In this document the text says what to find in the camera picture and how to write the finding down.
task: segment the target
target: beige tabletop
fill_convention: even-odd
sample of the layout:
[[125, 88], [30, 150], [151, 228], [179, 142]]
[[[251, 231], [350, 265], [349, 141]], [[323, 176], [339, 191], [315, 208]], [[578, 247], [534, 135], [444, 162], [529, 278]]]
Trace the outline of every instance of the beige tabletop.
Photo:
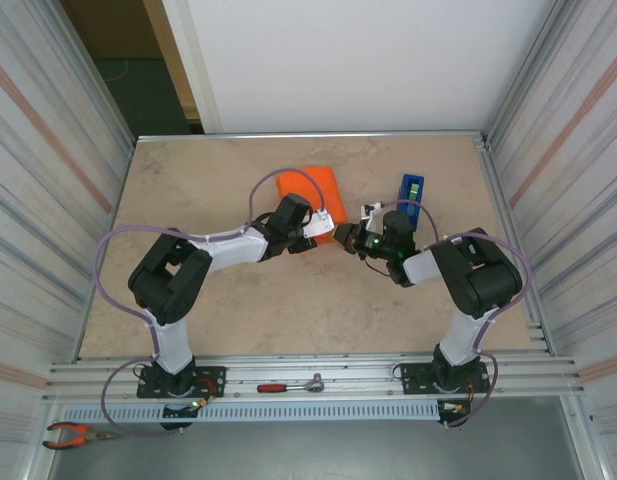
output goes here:
[[[245, 221], [248, 194], [263, 175], [313, 165], [334, 169], [350, 221], [364, 203], [395, 199], [403, 174], [412, 173], [425, 177], [423, 202], [443, 234], [477, 226], [501, 233], [472, 139], [457, 136], [140, 141], [116, 226], [230, 230]], [[271, 180], [256, 195], [256, 214], [278, 200]], [[102, 281], [127, 305], [135, 305], [128, 277], [156, 237], [133, 232], [110, 243]], [[422, 214], [418, 247], [433, 238]], [[188, 335], [198, 355], [431, 351], [454, 309], [442, 280], [401, 288], [329, 244], [213, 273], [188, 316]], [[521, 306], [499, 317], [486, 346], [529, 348], [526, 318]], [[97, 295], [81, 355], [150, 352], [143, 322]]]

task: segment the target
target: corrugated metal wall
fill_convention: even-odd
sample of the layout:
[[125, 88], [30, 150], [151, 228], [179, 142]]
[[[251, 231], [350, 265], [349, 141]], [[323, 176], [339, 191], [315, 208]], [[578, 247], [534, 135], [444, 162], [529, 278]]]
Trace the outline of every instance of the corrugated metal wall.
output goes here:
[[0, 478], [71, 360], [133, 150], [65, 28], [50, 0], [0, 1]]
[[553, 346], [574, 355], [617, 474], [617, 0], [574, 4], [491, 136]]

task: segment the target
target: red pliers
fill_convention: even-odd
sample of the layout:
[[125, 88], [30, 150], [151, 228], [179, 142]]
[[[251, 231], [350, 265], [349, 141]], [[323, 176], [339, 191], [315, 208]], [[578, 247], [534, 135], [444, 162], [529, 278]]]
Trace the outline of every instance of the red pliers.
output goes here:
[[96, 432], [88, 425], [79, 425], [78, 423], [72, 422], [59, 422], [53, 425], [50, 425], [46, 430], [54, 431], [54, 430], [72, 430], [77, 435], [76, 438], [68, 442], [56, 443], [56, 442], [43, 442], [42, 445], [50, 450], [68, 450], [75, 447], [82, 447], [86, 445], [88, 442], [93, 442], [96, 440], [111, 440], [113, 438], [119, 438], [121, 435], [114, 432]]

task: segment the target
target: blue object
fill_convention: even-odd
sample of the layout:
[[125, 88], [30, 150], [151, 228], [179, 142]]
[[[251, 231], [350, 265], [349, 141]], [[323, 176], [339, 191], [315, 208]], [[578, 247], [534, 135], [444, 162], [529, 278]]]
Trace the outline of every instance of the blue object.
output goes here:
[[[404, 175], [401, 181], [401, 188], [399, 189], [399, 200], [409, 199], [416, 200], [421, 203], [421, 199], [424, 195], [424, 177], [419, 175]], [[417, 231], [417, 223], [419, 222], [419, 207], [414, 205], [408, 205], [400, 203], [397, 205], [397, 210], [400, 212], [406, 212], [410, 217], [410, 223]]]

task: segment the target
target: orange sponge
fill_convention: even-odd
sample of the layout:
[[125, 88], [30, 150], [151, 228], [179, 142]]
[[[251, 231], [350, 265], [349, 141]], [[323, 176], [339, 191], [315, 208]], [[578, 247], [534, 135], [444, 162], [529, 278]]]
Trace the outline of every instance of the orange sponge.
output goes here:
[[[346, 216], [346, 210], [341, 202], [341, 196], [339, 195], [339, 188], [337, 187], [337, 179], [335, 178], [335, 172], [329, 167], [306, 167], [302, 168], [302, 171], [310, 175], [315, 182], [321, 188], [326, 200], [326, 210], [332, 216], [335, 225], [341, 223], [348, 223], [348, 217]], [[284, 197], [289, 193], [296, 193], [310, 202], [312, 208], [316, 211], [321, 206], [319, 194], [310, 181], [295, 172], [286, 172], [277, 177], [277, 190], [279, 196]], [[329, 234], [319, 235], [317, 237], [317, 243], [332, 242], [332, 238]]]

